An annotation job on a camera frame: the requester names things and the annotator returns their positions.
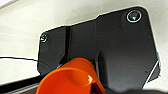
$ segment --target orange object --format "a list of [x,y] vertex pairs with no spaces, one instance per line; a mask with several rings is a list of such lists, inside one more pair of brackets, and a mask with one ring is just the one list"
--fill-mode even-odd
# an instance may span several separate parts
[[40,82],[36,94],[90,94],[92,84],[105,92],[90,61],[75,58],[47,74]]

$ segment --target white wall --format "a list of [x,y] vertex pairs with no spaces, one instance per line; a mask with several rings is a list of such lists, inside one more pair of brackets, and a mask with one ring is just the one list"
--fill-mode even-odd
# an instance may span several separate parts
[[[149,12],[162,63],[161,77],[146,84],[144,89],[168,91],[167,0],[18,0],[0,9],[0,56],[37,59],[42,32],[137,5]],[[37,75],[35,62],[0,60],[0,84]]]

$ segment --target cable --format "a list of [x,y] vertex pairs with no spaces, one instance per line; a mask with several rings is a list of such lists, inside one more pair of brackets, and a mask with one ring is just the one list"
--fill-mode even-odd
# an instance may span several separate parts
[[48,65],[47,65],[47,64],[45,64],[45,63],[39,62],[38,60],[35,60],[35,59],[29,59],[29,58],[19,58],[19,57],[0,57],[0,59],[20,59],[20,60],[30,60],[30,61],[36,61],[36,62],[38,62],[38,63],[40,63],[40,64],[45,65],[45,66],[46,66],[46,67],[48,67],[51,71],[53,71],[53,70],[52,70],[52,68],[51,68],[50,66],[48,66]]

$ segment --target black panel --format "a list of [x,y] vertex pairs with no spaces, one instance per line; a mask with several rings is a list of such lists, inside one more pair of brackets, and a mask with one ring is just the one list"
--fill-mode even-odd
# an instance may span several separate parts
[[[65,59],[66,27],[52,29],[43,34],[47,36],[47,40],[46,42],[40,41],[38,61],[48,65],[51,69],[55,69],[60,61]],[[44,64],[38,63],[38,71],[41,75],[51,71]]]
[[40,42],[38,59],[44,63],[38,63],[41,75],[76,57],[93,61],[101,83],[116,92],[142,89],[147,80],[159,75],[148,14],[141,7],[108,13],[45,34],[47,41]]
[[71,27],[69,58],[83,57],[88,60],[96,58],[95,20]]
[[[142,13],[136,23],[127,20],[132,10]],[[99,63],[99,72],[107,74],[107,80],[100,75],[101,82],[117,92],[141,89],[158,60],[146,10],[137,7],[99,16],[96,33],[104,60],[104,65]]]
[[21,80],[18,82],[13,82],[13,83],[2,85],[0,86],[0,93],[2,94],[2,93],[10,92],[10,91],[13,91],[19,88],[26,87],[28,85],[39,83],[44,78],[44,76],[37,76],[34,78],[25,79],[25,80]]

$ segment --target hole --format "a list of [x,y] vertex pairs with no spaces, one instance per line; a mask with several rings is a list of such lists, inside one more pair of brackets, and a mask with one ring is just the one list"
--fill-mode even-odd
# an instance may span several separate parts
[[141,12],[138,10],[132,10],[127,14],[127,20],[131,23],[138,22],[141,19]]
[[46,34],[41,34],[41,36],[40,36],[40,41],[41,42],[46,42],[46,40],[47,40],[47,36],[46,36]]

